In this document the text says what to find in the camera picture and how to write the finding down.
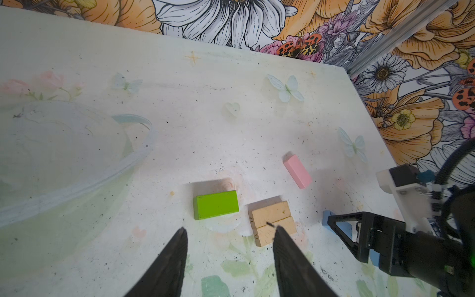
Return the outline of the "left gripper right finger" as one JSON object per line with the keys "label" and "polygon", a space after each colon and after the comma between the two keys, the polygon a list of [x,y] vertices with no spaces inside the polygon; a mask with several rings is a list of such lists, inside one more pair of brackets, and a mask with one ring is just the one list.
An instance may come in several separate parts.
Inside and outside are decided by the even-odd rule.
{"label": "left gripper right finger", "polygon": [[335,297],[282,226],[275,227],[273,256],[281,297]]}

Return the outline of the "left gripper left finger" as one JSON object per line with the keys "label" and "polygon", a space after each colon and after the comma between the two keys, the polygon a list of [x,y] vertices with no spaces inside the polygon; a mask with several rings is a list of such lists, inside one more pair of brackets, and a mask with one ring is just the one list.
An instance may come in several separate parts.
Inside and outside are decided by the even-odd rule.
{"label": "left gripper left finger", "polygon": [[126,297],[179,297],[181,296],[186,259],[188,234],[180,228],[152,262]]}

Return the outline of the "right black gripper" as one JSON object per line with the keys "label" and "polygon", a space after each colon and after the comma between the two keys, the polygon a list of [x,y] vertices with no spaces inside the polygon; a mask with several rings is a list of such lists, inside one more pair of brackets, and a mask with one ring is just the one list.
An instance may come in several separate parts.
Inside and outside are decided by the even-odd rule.
{"label": "right black gripper", "polygon": [[[360,223],[358,242],[337,223]],[[329,227],[362,263],[369,259],[394,277],[416,278],[438,288],[440,295],[475,294],[475,229],[462,225],[460,238],[441,238],[423,231],[410,233],[406,224],[369,212],[330,215]]]}

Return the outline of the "green wood block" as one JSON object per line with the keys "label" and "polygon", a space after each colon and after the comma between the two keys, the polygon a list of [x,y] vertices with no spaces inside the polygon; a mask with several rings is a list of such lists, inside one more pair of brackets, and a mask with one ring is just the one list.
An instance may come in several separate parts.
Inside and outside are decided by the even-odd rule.
{"label": "green wood block", "polygon": [[236,191],[207,194],[193,199],[195,220],[205,220],[239,212]]}

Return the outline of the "pink wood block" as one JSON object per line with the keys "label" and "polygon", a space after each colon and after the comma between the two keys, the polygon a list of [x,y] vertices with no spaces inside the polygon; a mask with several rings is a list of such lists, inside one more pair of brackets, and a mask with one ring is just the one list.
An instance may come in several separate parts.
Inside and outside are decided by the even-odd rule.
{"label": "pink wood block", "polygon": [[312,177],[297,155],[292,155],[283,162],[285,168],[299,189],[305,189],[312,183]]}

